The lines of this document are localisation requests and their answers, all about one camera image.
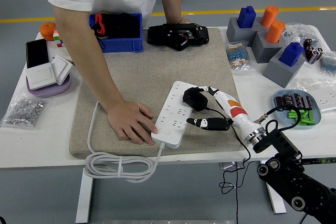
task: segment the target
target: blue plastic bin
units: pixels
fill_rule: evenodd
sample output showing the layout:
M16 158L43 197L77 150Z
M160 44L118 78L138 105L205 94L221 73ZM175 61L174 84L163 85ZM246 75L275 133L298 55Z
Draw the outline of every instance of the blue plastic bin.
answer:
M140 38L120 38L120 39L102 39L105 49L102 52L142 52L142 14L130 13L137 17L140 24ZM92 28L95 24L95 15L89 16L89 25Z

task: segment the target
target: rubik's cube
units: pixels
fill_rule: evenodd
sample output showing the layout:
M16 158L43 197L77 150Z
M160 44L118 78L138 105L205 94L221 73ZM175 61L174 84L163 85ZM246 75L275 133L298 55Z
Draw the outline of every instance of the rubik's cube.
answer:
M61 36L59 36L58 31L57 31L56 28L54 30L54 36L53 37L54 37L54 40L55 40L55 42L56 42L56 44L57 44L58 47L65 47L64 43L63 43L63 41L61 39Z

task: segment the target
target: black smartphone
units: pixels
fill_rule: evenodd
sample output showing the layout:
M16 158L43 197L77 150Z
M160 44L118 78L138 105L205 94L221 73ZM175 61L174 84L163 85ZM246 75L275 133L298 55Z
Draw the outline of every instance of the black smartphone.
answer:
M38 39L26 43L27 68L49 62L47 41Z

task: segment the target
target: person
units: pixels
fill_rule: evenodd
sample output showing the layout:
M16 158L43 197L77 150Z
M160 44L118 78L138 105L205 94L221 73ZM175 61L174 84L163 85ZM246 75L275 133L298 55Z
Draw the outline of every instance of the person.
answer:
M126 101L108 69L101 48L88 25L90 13L142 13L143 26L148 25L156 0L48 0L54 6L57 30L77 66L120 138L135 144L154 142L146 131L158 132L151 119L154 114L140 102ZM166 22L188 23L181 15L182 0L162 0Z

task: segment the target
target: gray floor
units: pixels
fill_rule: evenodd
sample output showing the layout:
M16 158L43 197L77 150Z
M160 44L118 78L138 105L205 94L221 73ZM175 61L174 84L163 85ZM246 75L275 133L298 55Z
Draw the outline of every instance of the gray floor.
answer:
M183 10L336 6L336 0L183 0ZM0 19L51 17L46 0L0 0ZM154 8L162 11L160 0ZM227 15L191 16L204 26L226 26ZM331 50L336 51L336 10L281 12L278 20L316 26ZM151 25L164 17L153 17ZM25 64L25 42L35 39L42 22L0 24L0 116L10 102ZM303 214L289 206L287 214L274 215L265 184L251 164L239 189L239 223L299 223ZM334 187L336 166L306 166L307 174ZM74 223L82 167L0 170L0 216L7 223ZM234 175L228 176L234 182ZM90 223L111 220L234 220L235 194L222 195L218 164L160 165L146 183L134 185L119 180L95 180ZM305 224L318 223L307 217Z

